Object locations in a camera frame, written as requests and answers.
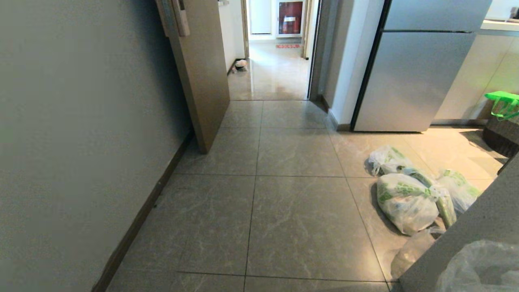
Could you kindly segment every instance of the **doorway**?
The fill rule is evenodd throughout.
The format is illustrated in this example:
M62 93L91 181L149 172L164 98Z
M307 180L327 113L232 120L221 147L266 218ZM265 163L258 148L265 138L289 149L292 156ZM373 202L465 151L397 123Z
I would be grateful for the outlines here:
M231 69L230 99L307 100L320 1L242 3L248 63Z

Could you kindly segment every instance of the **freezer door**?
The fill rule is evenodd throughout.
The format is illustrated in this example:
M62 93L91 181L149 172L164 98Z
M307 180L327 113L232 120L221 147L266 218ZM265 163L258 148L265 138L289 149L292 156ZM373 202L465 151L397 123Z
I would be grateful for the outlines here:
M425 131L442 105L473 33L383 33L355 131Z
M479 30L491 0L392 0L384 30Z

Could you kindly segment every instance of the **glossy floor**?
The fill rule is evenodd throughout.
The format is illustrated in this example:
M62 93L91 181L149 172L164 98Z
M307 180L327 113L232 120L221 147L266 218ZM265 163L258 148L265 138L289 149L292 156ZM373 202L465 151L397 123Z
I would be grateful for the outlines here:
M481 189L504 162L478 129L339 133L308 101L232 101L211 152L190 145L109 291L396 291L391 261L409 237L378 208L366 163L385 144Z
M310 61L302 48L277 48L276 43L250 46L249 70L229 75L231 100L305 100Z

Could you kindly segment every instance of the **green basket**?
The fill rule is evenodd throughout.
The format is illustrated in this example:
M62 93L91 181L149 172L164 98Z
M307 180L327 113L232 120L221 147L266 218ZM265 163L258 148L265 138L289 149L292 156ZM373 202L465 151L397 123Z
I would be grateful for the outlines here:
M485 94L485 97L494 101L491 114L498 121L509 120L519 115L519 95L496 91Z

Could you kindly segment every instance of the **open door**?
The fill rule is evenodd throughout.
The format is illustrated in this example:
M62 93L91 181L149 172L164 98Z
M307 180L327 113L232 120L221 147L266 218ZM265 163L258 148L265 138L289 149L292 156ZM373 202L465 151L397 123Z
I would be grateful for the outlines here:
M156 3L170 39L200 151L208 153L229 106L218 2Z

